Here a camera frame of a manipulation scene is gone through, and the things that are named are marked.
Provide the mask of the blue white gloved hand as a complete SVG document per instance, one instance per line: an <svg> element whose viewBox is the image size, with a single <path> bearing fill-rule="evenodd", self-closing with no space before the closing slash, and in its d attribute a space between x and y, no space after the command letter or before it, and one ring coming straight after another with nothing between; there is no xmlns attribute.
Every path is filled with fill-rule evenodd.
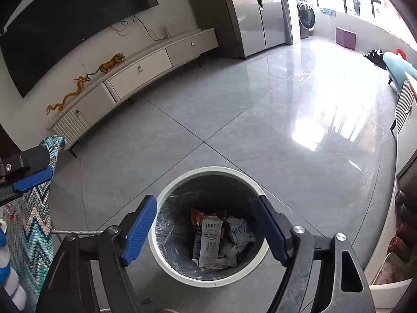
<svg viewBox="0 0 417 313"><path fill-rule="evenodd" d="M6 241L6 235L1 230L1 285L6 290L7 295L16 305L19 312L22 312L26 306L27 295L21 284L19 276L11 266L11 257L9 247Z"/></svg>

